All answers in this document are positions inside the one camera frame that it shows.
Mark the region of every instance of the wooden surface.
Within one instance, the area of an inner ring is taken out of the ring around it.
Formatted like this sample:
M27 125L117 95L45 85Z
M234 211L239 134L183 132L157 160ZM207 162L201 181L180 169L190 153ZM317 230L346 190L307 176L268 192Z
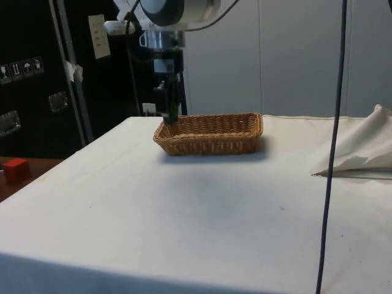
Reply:
M0 163L4 164L11 160L9 157L0 157ZM4 172L0 171L0 202L7 199L23 187L27 186L36 178L42 176L47 171L58 165L62 160L58 159L28 159L31 169L32 178L23 181L17 185L8 185L4 177Z

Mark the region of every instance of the white cloth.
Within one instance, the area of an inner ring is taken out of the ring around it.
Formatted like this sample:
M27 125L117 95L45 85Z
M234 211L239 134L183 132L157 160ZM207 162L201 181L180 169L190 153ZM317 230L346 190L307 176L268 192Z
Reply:
M314 293L333 121L264 122L256 154L172 158L124 121L0 203L0 293ZM334 181L325 293L392 293L391 223L389 181Z
M328 173L331 139L314 155L314 175ZM340 132L334 161L336 176L392 179L392 111L377 105L361 124Z

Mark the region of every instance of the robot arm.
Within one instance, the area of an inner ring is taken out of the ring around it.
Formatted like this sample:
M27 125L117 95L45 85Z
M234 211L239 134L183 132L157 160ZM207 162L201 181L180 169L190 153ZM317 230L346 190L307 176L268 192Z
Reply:
M136 1L114 0L119 8L118 20L105 24L111 35L126 33L124 21ZM221 0L140 0L137 10L144 31L140 46L153 53L157 85L154 88L156 108L168 124L178 119L179 105L183 100L180 75L184 70L183 48L185 31L190 24L211 20L217 15ZM135 28L130 24L130 34Z

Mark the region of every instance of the cable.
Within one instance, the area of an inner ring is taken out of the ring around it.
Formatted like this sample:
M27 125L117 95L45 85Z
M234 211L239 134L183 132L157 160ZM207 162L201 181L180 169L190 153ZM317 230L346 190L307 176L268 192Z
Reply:
M140 104L139 104L139 98L137 94L137 89L136 89L136 78L135 78L135 71L134 71L134 64L132 61L132 53L130 50L130 37L129 37L129 26L130 26L130 19L132 15L135 13L136 7L139 5L140 0L137 0L132 8L132 10L129 13L128 17L128 22L126 26L126 47L127 47L127 54L128 54L128 61L129 61L129 67L130 67L130 77L132 79L132 84L134 85L134 96L135 96L135 102L136 102L136 108L137 108L137 115L141 116L141 110L140 110Z
M201 31L202 29L208 29L212 27L214 24L218 23L221 19L223 19L223 17L225 17L226 14L228 14L234 8L234 6L237 5L238 2L239 0L235 0L234 3L223 14L220 17L218 17L216 20L214 20L212 23L206 26L202 26L201 28L187 29L186 32L196 32L196 31Z
M342 28L341 28L341 51L339 63L339 77L337 79L337 93L336 93L336 106L335 106L335 120L333 126L330 163L328 167L328 177L326 182L326 195L325 206L323 215L323 227L321 237L321 251L320 251L320 264L318 266L317 288L316 294L321 294L321 286L323 282L324 261L325 261L325 243L326 243L326 226L328 224L328 213L330 210L332 177L333 177L333 164L336 150L337 130L339 128L339 118L341 115L341 98L342 98L342 85L344 73L344 60L345 60L345 32L347 24L347 0L342 0Z

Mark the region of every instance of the warning symbol sticker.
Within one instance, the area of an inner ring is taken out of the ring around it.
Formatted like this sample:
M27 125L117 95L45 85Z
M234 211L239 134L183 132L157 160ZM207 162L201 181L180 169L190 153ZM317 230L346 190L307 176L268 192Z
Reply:
M32 67L31 59L22 60L21 65L22 65L23 75L25 78L34 75L34 69Z
M36 75L43 74L44 70L41 57L34 57L32 59L32 67Z
M10 63L11 75L14 81L21 80L23 78L22 68L19 62Z
M0 66L0 85L11 83L11 73L8 64Z

